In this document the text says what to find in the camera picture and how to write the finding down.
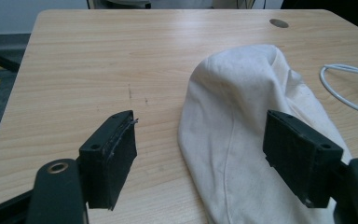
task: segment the gray floor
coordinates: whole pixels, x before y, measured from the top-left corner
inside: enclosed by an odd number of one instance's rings
[[[143,8],[145,6],[122,6],[95,0],[97,8]],[[150,0],[153,9],[159,8],[211,8],[212,0]],[[0,56],[21,63],[30,35],[0,35]],[[7,106],[17,73],[0,70],[0,122]]]

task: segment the towel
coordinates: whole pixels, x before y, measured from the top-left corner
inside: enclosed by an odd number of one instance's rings
[[[277,47],[216,53],[189,80],[178,130],[209,223],[334,223],[333,200],[326,209],[307,208],[266,161],[269,109],[301,119],[344,148],[344,162],[351,159],[323,106]]]

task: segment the wooden table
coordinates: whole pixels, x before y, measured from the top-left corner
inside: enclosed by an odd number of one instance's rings
[[[89,210],[90,222],[205,223],[176,137],[187,82],[209,55],[251,44],[283,51],[358,157],[358,112],[318,77],[325,63],[358,66],[358,28],[328,11],[49,10],[0,126],[0,203],[32,188],[43,164],[76,158],[110,115],[132,109],[138,157],[115,210]],[[358,78],[329,78],[358,103]]]

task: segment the cloth fold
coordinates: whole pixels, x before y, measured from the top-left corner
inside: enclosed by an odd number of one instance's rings
[[[327,209],[307,208],[265,160],[269,109],[303,120],[343,147],[345,162],[351,158],[322,105],[278,48],[255,45],[212,55],[189,80],[178,130],[209,222],[334,223],[334,201]]]

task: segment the white cable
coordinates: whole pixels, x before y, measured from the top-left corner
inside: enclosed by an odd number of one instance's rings
[[[327,69],[337,69],[340,71],[345,71],[345,72],[350,72],[350,73],[354,73],[356,75],[358,75],[358,68],[357,67],[353,67],[353,66],[349,66],[346,64],[339,64],[339,63],[332,63],[332,64],[325,64],[324,67],[321,70],[321,74],[320,74],[320,78],[322,83],[324,84],[324,87],[330,91],[330,93],[332,95],[334,95],[339,101],[341,101],[342,103],[344,103],[345,105],[348,105],[350,107],[352,107],[353,109],[358,110],[358,105],[352,103],[351,101],[345,99],[343,96],[341,96],[340,94],[338,94],[335,90],[333,90],[333,88],[330,86],[330,84],[328,84],[328,82],[326,81],[325,77],[324,77],[324,71]]]

